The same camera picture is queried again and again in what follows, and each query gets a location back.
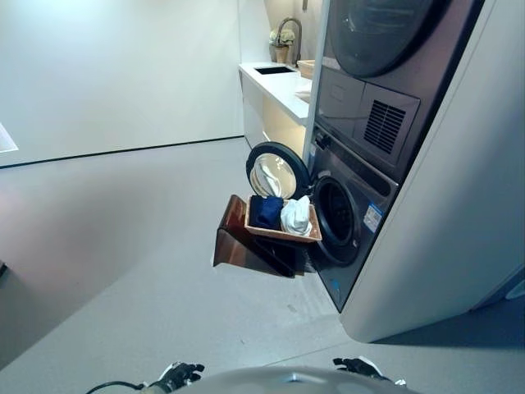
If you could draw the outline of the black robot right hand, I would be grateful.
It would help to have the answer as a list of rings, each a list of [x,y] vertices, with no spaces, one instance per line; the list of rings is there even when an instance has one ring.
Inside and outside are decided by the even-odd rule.
[[[370,361],[361,358],[334,358],[332,362],[340,371],[356,373],[367,378],[393,383],[391,379],[384,376]]]

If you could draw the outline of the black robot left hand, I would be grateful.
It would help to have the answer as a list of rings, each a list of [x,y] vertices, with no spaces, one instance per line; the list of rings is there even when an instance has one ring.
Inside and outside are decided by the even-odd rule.
[[[164,392],[173,392],[200,380],[204,370],[202,364],[176,362],[167,367],[157,383]]]

